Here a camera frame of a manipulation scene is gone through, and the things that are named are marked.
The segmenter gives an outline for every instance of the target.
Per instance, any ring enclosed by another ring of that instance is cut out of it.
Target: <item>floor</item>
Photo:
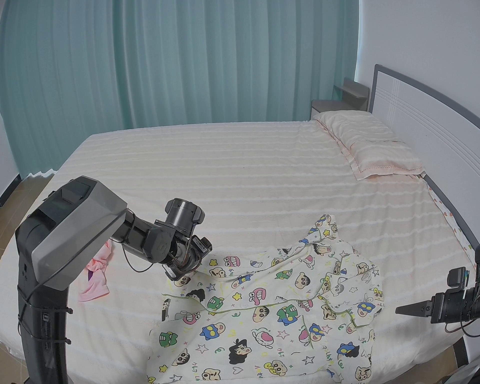
[[[51,176],[48,178],[37,176],[23,180],[5,206],[0,208],[0,258],[15,229],[50,179]],[[451,347],[429,362],[413,367],[388,384],[417,382],[433,384],[456,369],[455,354]],[[10,355],[6,347],[0,343],[0,384],[21,384],[27,377],[25,361]]]

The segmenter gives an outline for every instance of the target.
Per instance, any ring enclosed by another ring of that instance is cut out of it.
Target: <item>pillowcase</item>
[[[420,159],[369,112],[328,111],[314,116],[335,139],[357,180],[371,175],[419,175]]]

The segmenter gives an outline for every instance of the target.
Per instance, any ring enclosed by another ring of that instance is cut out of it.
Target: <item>bed sheet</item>
[[[451,268],[465,265],[473,272],[425,182],[403,175],[357,181],[334,139],[316,121],[197,124],[93,135],[29,212],[80,175],[100,180],[148,221],[163,220],[165,204],[174,197],[198,204],[206,216],[195,233],[209,238],[221,260],[291,244],[319,215],[335,215],[340,236],[377,263],[383,278],[385,308],[374,322],[372,383],[430,360],[461,337],[446,334],[443,325],[428,319],[395,315],[398,305],[445,291]],[[78,302],[86,271],[71,284],[67,366],[76,384],[146,382],[148,334],[161,319],[166,277],[160,265],[137,274],[119,246],[113,252],[106,271],[110,294]],[[147,264],[134,257],[131,263],[137,269]],[[16,331],[17,274],[12,239],[0,259],[0,340],[22,356]]]

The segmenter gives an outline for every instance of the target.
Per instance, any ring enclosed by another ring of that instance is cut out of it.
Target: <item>headboard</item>
[[[369,112],[407,143],[475,249],[480,239],[480,118],[408,76],[375,65]]]

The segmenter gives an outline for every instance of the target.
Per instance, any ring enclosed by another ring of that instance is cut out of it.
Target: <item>teal curtain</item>
[[[94,133],[308,120],[354,77],[356,0],[7,0],[0,111],[22,176]]]

